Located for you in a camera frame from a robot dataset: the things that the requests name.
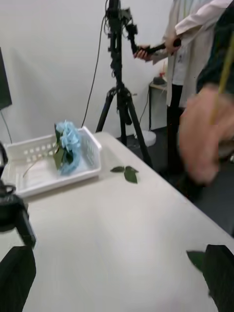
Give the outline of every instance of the white table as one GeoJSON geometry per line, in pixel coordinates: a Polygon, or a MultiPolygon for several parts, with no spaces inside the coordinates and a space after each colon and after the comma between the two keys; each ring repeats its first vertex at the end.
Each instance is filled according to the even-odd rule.
{"type": "MultiPolygon", "coordinates": [[[[24,312],[215,312],[187,250],[234,241],[108,134],[100,179],[34,198],[37,275],[24,312]],[[110,172],[139,170],[139,184],[110,172]]],[[[0,258],[20,244],[0,236],[0,258]]]]}

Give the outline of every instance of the wooden stick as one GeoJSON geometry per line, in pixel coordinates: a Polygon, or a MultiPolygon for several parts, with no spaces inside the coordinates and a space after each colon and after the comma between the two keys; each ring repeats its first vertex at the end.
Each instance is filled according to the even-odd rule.
{"type": "Polygon", "coordinates": [[[218,114],[218,98],[220,94],[225,92],[233,60],[234,60],[234,32],[232,34],[230,46],[228,48],[228,52],[224,61],[223,71],[221,74],[221,79],[220,79],[220,84],[219,84],[219,89],[218,89],[218,96],[217,96],[217,100],[215,101],[214,109],[212,111],[211,124],[215,123],[215,119],[218,114]]]}

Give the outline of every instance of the black cable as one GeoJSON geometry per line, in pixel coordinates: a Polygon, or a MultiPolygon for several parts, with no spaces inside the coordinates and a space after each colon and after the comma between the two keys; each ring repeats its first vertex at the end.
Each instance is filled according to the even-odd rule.
{"type": "Polygon", "coordinates": [[[141,117],[140,117],[139,123],[141,123],[142,117],[143,117],[144,114],[145,114],[145,110],[146,110],[146,107],[147,107],[148,101],[149,101],[149,94],[150,94],[150,90],[149,90],[148,93],[147,93],[147,102],[146,102],[146,104],[145,104],[145,108],[144,108],[144,110],[143,110],[143,113],[142,113],[142,115],[141,115],[141,117]]]}
{"type": "Polygon", "coordinates": [[[99,56],[100,56],[100,48],[101,48],[101,34],[102,34],[102,28],[103,28],[103,24],[104,24],[105,19],[106,19],[106,16],[104,16],[104,18],[102,19],[102,22],[101,22],[101,30],[100,30],[100,37],[99,37],[98,52],[97,52],[97,62],[96,62],[96,66],[95,66],[93,83],[92,83],[92,87],[91,87],[91,90],[90,90],[89,99],[88,99],[88,103],[87,103],[87,107],[86,107],[86,111],[85,111],[82,127],[84,126],[84,123],[85,123],[85,120],[86,120],[86,117],[87,117],[87,113],[88,113],[88,109],[89,109],[89,102],[90,102],[90,98],[91,98],[91,95],[92,95],[92,92],[93,92],[94,82],[95,82],[95,78],[96,78],[96,73],[97,73],[97,68],[98,68],[98,61],[99,61],[99,56]]]}
{"type": "Polygon", "coordinates": [[[108,2],[109,0],[106,0],[106,4],[105,4],[105,11],[107,11],[107,2],[108,2]]]}
{"type": "Polygon", "coordinates": [[[9,130],[9,128],[8,128],[7,122],[6,122],[6,120],[5,120],[4,116],[3,116],[2,111],[0,111],[0,113],[1,113],[1,117],[2,117],[2,119],[3,119],[3,122],[4,122],[5,126],[6,126],[6,130],[7,130],[7,132],[8,132],[8,135],[9,135],[9,138],[10,138],[10,141],[11,141],[11,144],[12,144],[11,134],[10,134],[10,130],[9,130]]]}

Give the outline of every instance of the light blue artificial flower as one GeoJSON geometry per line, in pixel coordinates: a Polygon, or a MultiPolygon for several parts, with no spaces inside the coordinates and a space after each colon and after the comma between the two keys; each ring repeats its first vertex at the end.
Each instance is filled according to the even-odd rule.
{"type": "Polygon", "coordinates": [[[56,125],[56,130],[62,134],[60,137],[62,148],[73,154],[73,162],[69,164],[64,156],[63,165],[60,168],[62,175],[68,175],[79,166],[81,153],[80,135],[78,129],[69,121],[58,123],[56,125]]]}

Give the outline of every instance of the blurry hand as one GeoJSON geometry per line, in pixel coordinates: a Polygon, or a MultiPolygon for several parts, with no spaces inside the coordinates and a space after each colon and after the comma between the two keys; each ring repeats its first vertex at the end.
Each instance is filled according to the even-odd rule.
{"type": "Polygon", "coordinates": [[[168,54],[173,54],[180,49],[180,47],[174,47],[174,41],[178,39],[176,32],[174,31],[165,41],[165,46],[168,54]]]}
{"type": "MultiPolygon", "coordinates": [[[[140,45],[141,48],[145,49],[145,48],[149,48],[149,45],[140,45]]],[[[146,62],[150,62],[152,60],[152,55],[148,55],[147,52],[140,50],[137,53],[134,54],[134,58],[135,59],[142,59],[146,62]]]]}
{"type": "Polygon", "coordinates": [[[219,170],[218,145],[234,136],[234,103],[229,96],[218,96],[215,123],[211,122],[217,96],[217,88],[203,88],[188,100],[180,120],[180,154],[188,174],[197,183],[212,182],[219,170]]]}

